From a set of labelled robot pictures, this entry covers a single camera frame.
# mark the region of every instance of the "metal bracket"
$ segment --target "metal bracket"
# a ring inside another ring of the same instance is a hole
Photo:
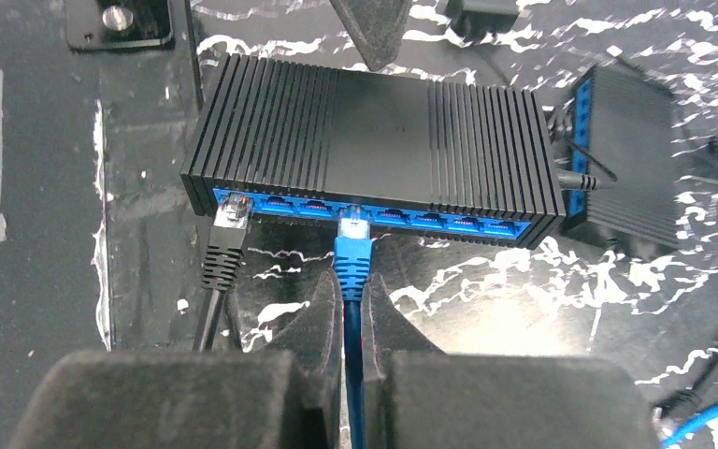
[[[172,40],[169,0],[66,0],[67,45],[78,51],[161,47]]]

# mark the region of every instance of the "table surface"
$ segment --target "table surface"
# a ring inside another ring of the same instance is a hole
[[[378,235],[373,269],[449,353],[598,356],[657,400],[692,382],[718,335],[718,182],[703,180],[718,174],[691,154],[718,135],[718,2],[519,4],[530,17],[488,53],[544,105],[591,65],[609,63],[610,45],[678,93],[696,137],[677,133],[673,149],[682,250],[645,263],[557,235],[534,251]],[[382,73],[500,83],[485,58],[448,42],[443,7],[414,2],[400,55]],[[193,0],[192,8],[193,35],[178,27],[173,53],[137,63],[70,54],[58,1],[1,6],[9,26],[0,26],[0,447],[64,354],[191,344],[208,223],[192,214],[178,176],[195,121],[189,51],[206,85],[225,51],[364,68],[327,1]],[[235,292],[247,350],[307,307],[333,237],[254,227]],[[718,400],[718,385],[708,400]],[[718,420],[683,447],[712,442]]]

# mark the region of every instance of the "blue plastic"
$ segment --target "blue plastic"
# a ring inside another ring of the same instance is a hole
[[[345,344],[345,390],[348,402],[348,424],[351,427],[351,447],[365,447],[365,392],[362,371],[362,303],[345,301],[344,344]]]
[[[335,265],[342,298],[346,301],[361,301],[362,289],[370,275],[370,256],[373,253],[373,240],[335,239]]]
[[[703,426],[706,426],[712,419],[718,418],[718,405],[709,407],[703,412],[699,413],[696,417],[690,419],[683,426],[679,427],[670,438],[662,441],[662,447],[669,448],[672,445],[678,444],[686,438],[687,434],[695,433]]]
[[[345,345],[345,387],[348,393],[348,422],[351,427],[351,447],[365,448],[365,401],[363,392],[362,364],[362,290],[370,275],[373,240],[369,238],[369,223],[364,210],[354,208],[344,213],[346,221],[361,226],[351,227],[340,222],[339,235],[335,239],[334,269],[339,280],[343,300],[343,336]],[[365,233],[361,238],[345,237],[357,229]]]
[[[574,142],[588,148],[590,145],[590,100],[591,83],[585,81],[577,90],[576,117],[574,121]],[[572,155],[571,170],[577,173],[587,173],[587,158],[584,154],[574,150]],[[581,213],[584,210],[586,193],[580,190],[572,190],[568,196],[568,216]]]
[[[231,191],[213,189],[216,201],[221,202]],[[254,200],[253,213],[336,221],[341,210],[351,203],[315,200],[297,196],[272,196],[253,192],[240,192]],[[422,210],[387,209],[360,205],[369,214],[373,225],[400,227],[415,230],[432,230],[462,236],[479,236],[516,240],[530,225],[495,218],[466,217],[451,213],[434,213]]]

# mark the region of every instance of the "marbled surface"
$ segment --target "marbled surface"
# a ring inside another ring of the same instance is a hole
[[[381,72],[499,83],[485,57],[451,43],[439,14],[444,4],[414,2],[400,56]],[[545,105],[590,65],[608,64],[611,45],[679,95],[693,135],[686,141],[677,132],[674,141],[682,250],[644,263],[558,236],[530,252],[383,235],[373,269],[384,275],[397,307],[450,353],[599,356],[625,367],[643,395],[657,400],[692,382],[718,330],[718,183],[701,179],[718,174],[689,154],[718,135],[718,2],[519,4],[529,19],[480,51],[515,87],[536,89]],[[224,51],[364,69],[326,1],[194,0],[194,13],[204,80]],[[276,235],[286,232],[258,238],[247,257],[238,294],[251,310],[242,320],[252,349],[306,306],[301,297],[330,262],[328,239],[301,243]],[[281,300],[267,304],[273,297]],[[718,400],[718,386],[711,396]],[[718,447],[718,420],[684,446],[712,444]]]

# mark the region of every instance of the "screw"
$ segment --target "screw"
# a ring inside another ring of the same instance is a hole
[[[134,13],[127,7],[113,6],[103,10],[103,25],[111,31],[122,32],[134,24]]]

